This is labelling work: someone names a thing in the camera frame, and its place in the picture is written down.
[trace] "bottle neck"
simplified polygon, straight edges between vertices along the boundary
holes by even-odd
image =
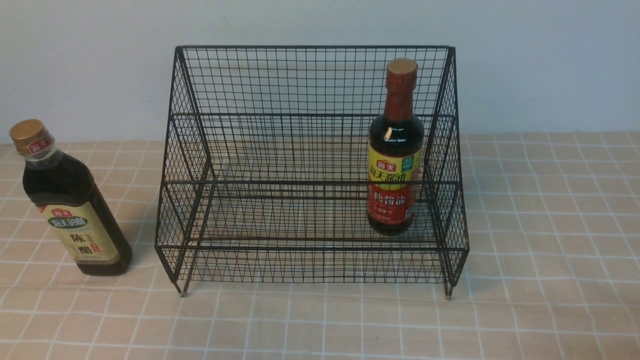
[[[24,156],[24,161],[26,167],[35,170],[41,170],[56,166],[62,160],[63,155],[64,152],[62,152],[57,148],[57,146],[52,144],[45,150],[40,151],[37,154]]]
[[[413,118],[413,93],[387,92],[384,115],[392,122],[410,121]]]

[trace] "wire mesh shelf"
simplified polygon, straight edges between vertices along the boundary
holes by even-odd
[[[415,218],[367,222],[367,134],[386,64],[419,66],[424,124]],[[455,48],[180,46],[175,50],[156,251],[192,280],[458,283],[468,254]]]

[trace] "red label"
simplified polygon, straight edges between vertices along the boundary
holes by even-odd
[[[71,211],[69,210],[64,210],[64,209],[60,209],[60,208],[55,208],[53,210],[51,210],[51,213],[53,214],[53,216],[55,217],[65,217],[65,218],[70,218],[73,215],[71,215]]]
[[[391,164],[387,160],[378,160],[376,162],[376,166],[380,170],[389,171],[389,172],[396,172],[396,169],[397,169],[396,164]]]
[[[43,151],[49,146],[49,141],[47,139],[36,139],[29,144],[29,152],[31,154],[36,154],[40,151]]]
[[[418,172],[414,171],[412,181],[417,179]],[[383,224],[402,224],[412,214],[415,192],[415,185],[406,185],[398,190],[384,190],[370,184],[367,192],[367,212]]]

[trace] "bottle cap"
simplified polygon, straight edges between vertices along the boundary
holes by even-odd
[[[418,64],[411,59],[394,59],[387,64],[387,89],[391,92],[411,92],[418,78]]]
[[[38,154],[54,142],[53,136],[38,119],[20,121],[9,130],[9,136],[22,156]]]

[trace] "gold bottle cap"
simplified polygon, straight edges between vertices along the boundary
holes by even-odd
[[[54,142],[53,136],[38,119],[20,121],[9,130],[9,136],[22,156],[38,154]]]

